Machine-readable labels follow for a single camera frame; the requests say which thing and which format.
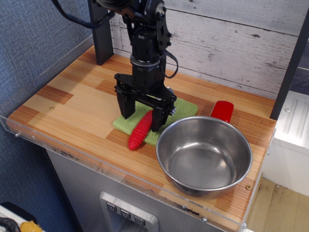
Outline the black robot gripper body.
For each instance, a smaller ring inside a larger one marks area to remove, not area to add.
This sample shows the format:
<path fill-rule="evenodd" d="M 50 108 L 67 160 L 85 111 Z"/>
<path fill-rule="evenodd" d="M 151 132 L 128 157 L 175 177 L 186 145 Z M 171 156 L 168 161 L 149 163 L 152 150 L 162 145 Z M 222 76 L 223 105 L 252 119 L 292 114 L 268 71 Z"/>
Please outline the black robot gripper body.
<path fill-rule="evenodd" d="M 135 102 L 140 102 L 154 109 L 169 107 L 169 115 L 174 115 L 174 103 L 177 97 L 164 85 L 165 74 L 160 65 L 132 64 L 132 74 L 117 73 L 115 92 L 136 92 Z"/>

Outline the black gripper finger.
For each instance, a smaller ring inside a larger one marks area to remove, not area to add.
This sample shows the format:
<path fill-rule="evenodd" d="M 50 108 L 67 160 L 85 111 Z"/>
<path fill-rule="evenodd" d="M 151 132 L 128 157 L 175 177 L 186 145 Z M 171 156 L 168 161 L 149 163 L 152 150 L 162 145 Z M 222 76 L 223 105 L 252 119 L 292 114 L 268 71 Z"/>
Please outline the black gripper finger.
<path fill-rule="evenodd" d="M 129 118 L 135 113 L 135 96 L 136 92 L 117 92 L 117 100 L 120 108 L 121 115 L 124 119 Z"/>
<path fill-rule="evenodd" d="M 151 130 L 153 132 L 159 131 L 162 125 L 164 125 L 169 116 L 169 107 L 155 107 L 152 113 L 152 125 Z"/>

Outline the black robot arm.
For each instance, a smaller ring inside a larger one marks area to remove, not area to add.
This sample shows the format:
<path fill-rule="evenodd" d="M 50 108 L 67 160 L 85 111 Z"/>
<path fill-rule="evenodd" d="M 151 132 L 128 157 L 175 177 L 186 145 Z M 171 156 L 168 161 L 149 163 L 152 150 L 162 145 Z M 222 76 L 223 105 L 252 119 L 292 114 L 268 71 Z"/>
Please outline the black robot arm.
<path fill-rule="evenodd" d="M 122 116 L 135 113 L 136 102 L 153 109 L 152 131 L 158 131 L 175 112 L 177 97 L 164 84 L 171 33 L 162 0 L 99 0 L 98 4 L 122 16 L 132 53 L 132 74 L 117 73 L 115 91 Z"/>

